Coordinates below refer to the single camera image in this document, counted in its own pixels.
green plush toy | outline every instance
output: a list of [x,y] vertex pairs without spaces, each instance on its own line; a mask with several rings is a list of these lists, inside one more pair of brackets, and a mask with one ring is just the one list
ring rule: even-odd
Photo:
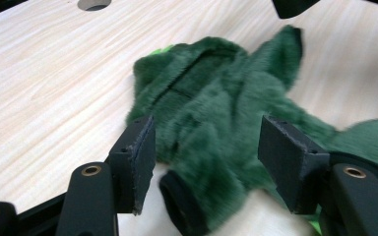
[[253,189],[274,191],[257,159],[263,115],[288,121],[323,148],[347,139],[285,96],[301,56],[300,29],[288,26],[250,55],[207,37],[135,63],[135,104],[127,121],[155,116],[157,160],[170,164],[160,189],[183,235],[217,229]]

